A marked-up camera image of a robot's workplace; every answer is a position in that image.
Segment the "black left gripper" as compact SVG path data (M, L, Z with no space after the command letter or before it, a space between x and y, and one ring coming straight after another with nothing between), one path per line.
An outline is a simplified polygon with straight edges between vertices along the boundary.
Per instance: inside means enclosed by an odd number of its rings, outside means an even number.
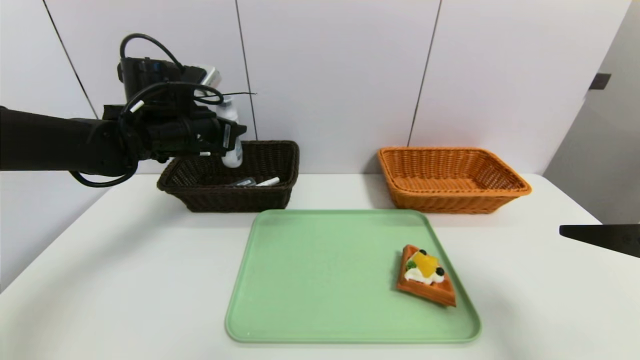
M226 154L234 149L236 138L248 130L246 125L220 117L196 117L192 119L195 155Z

